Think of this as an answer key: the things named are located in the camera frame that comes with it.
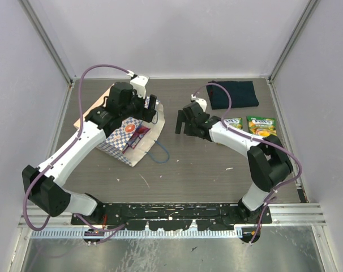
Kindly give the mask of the green Fox's candy packet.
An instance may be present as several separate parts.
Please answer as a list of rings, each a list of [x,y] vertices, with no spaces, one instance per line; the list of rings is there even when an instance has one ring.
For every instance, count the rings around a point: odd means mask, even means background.
[[[270,117],[247,116],[248,132],[261,137],[276,135],[276,120]]]

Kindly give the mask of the green snack packet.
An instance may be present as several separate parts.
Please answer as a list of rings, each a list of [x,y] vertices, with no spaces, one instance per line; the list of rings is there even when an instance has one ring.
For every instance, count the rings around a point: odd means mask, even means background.
[[[224,119],[227,125],[230,125],[236,129],[242,130],[243,129],[243,122],[240,117],[238,118],[226,118]]]

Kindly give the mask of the blue checkered paper bag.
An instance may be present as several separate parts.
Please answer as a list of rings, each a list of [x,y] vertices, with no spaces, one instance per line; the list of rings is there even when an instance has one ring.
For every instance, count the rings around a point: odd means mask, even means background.
[[[132,117],[125,119],[122,121],[121,127],[112,132],[97,148],[131,167],[136,166],[149,153],[165,125],[164,106],[158,100],[155,110],[156,114],[152,122]],[[135,149],[127,147],[128,140],[140,125],[150,128],[150,131],[141,139]]]

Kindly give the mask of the purple snack packet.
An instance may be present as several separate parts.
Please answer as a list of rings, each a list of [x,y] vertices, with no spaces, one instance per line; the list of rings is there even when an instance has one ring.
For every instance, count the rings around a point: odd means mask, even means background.
[[[140,125],[138,128],[135,130],[131,138],[127,142],[127,147],[135,149],[136,146],[139,144],[141,139],[150,131],[150,128]]]

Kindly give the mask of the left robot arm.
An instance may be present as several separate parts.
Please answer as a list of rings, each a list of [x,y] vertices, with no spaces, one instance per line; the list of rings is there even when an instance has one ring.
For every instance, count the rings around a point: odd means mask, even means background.
[[[152,122],[157,97],[140,97],[130,83],[114,83],[103,104],[92,108],[83,124],[56,153],[37,167],[26,166],[22,180],[27,199],[51,217],[67,211],[82,214],[90,224],[99,224],[104,217],[98,201],[89,194],[63,189],[66,180],[79,163],[99,144],[122,126],[129,117]]]

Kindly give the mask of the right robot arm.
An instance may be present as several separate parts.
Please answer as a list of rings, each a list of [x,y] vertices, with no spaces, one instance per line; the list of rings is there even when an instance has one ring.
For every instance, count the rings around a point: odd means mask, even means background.
[[[178,111],[175,133],[222,144],[246,157],[252,184],[238,202],[241,221],[252,223],[273,189],[292,173],[293,166],[275,135],[261,137],[210,116],[196,100]]]

